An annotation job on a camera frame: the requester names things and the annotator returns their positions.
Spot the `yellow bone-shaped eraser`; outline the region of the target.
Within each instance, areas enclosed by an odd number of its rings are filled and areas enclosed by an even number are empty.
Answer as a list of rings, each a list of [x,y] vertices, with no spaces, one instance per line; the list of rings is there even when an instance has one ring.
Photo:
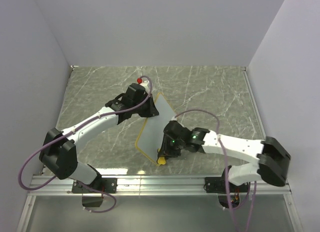
[[[164,156],[158,157],[156,162],[157,162],[158,165],[161,165],[161,166],[165,165],[167,163],[166,162],[166,158]]]

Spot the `yellow framed whiteboard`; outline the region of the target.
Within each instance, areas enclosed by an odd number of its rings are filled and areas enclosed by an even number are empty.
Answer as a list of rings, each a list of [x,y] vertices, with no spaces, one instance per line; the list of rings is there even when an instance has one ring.
[[[158,116],[146,118],[135,141],[135,148],[156,166],[158,149],[161,147],[165,126],[175,117],[176,112],[162,92],[159,92],[154,104],[159,112]]]

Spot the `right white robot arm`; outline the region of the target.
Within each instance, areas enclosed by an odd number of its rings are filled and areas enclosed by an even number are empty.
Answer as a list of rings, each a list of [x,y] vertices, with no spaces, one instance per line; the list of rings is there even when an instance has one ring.
[[[258,180],[283,187],[291,162],[291,155],[274,137],[267,136],[264,140],[242,139],[218,134],[206,128],[189,130],[178,121],[171,120],[163,129],[156,162],[164,165],[167,159],[179,157],[182,150],[245,161],[243,165],[232,165],[225,170],[220,185],[226,192]]]

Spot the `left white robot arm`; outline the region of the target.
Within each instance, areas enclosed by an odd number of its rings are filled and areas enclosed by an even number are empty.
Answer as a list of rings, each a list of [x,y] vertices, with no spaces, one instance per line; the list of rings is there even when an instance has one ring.
[[[89,193],[96,193],[101,188],[101,175],[94,167],[79,162],[78,152],[97,135],[130,119],[134,114],[141,118],[159,115],[150,80],[139,78],[128,86],[126,92],[74,126],[63,130],[51,129],[45,137],[45,148],[40,152],[39,160],[60,180],[70,178],[80,181]]]

